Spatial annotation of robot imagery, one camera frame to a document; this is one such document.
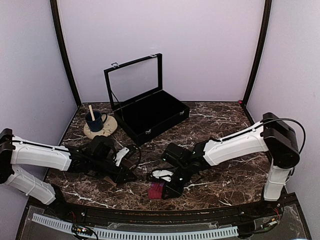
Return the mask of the magenta purple sock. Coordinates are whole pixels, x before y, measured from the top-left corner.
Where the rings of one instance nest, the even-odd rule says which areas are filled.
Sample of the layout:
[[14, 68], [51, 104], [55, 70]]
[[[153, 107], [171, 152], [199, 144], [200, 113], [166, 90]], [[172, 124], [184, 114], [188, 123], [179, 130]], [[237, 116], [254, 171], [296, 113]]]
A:
[[162, 199], [164, 182], [152, 182], [148, 189], [149, 199]]

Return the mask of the black display box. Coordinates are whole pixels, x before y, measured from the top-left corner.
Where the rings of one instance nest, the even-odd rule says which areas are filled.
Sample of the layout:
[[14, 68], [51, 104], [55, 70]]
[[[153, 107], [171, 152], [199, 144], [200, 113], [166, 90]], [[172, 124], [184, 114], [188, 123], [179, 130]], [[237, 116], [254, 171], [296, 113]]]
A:
[[163, 55], [112, 63], [104, 77], [114, 117], [141, 146], [189, 118], [190, 108], [163, 89]]

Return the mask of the cream brown sock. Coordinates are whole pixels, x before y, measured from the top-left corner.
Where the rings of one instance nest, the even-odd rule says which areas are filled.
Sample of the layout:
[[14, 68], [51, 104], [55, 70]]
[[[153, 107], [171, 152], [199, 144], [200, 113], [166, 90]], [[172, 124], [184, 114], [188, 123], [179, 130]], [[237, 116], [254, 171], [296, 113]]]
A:
[[117, 186], [117, 183], [115, 183], [109, 176], [105, 176], [103, 178], [104, 181], [110, 183], [112, 186], [116, 187]]

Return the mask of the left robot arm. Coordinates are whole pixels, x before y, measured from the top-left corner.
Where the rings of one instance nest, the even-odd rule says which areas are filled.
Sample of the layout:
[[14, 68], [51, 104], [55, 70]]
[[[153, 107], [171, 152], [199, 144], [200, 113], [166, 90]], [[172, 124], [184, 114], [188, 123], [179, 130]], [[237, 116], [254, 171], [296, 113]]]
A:
[[5, 128], [0, 133], [0, 182], [50, 206], [58, 217], [67, 218], [71, 208], [64, 202], [60, 188], [36, 178], [25, 171], [23, 165], [93, 174], [96, 178], [109, 178], [123, 184], [137, 179], [133, 173], [137, 165], [128, 162], [134, 154], [142, 157], [138, 146], [130, 144], [116, 150], [109, 136], [95, 136], [79, 147], [53, 146], [22, 139]]

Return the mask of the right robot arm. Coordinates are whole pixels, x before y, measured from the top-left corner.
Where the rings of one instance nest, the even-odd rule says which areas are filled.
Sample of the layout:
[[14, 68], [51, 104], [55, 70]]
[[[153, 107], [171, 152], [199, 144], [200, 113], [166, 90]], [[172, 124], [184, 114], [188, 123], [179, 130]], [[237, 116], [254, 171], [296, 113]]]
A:
[[255, 205], [255, 213], [266, 217], [275, 208], [294, 168], [301, 159], [304, 145], [298, 145], [295, 130], [288, 122], [297, 124], [305, 135], [303, 125], [295, 119], [277, 117], [271, 112], [263, 114], [262, 120], [252, 126], [221, 138], [210, 138], [187, 150], [170, 143], [161, 158], [174, 170], [155, 170], [151, 176], [165, 182], [163, 199], [180, 197], [185, 184], [193, 175], [229, 160], [256, 153], [270, 153], [271, 164], [263, 187], [263, 200]]

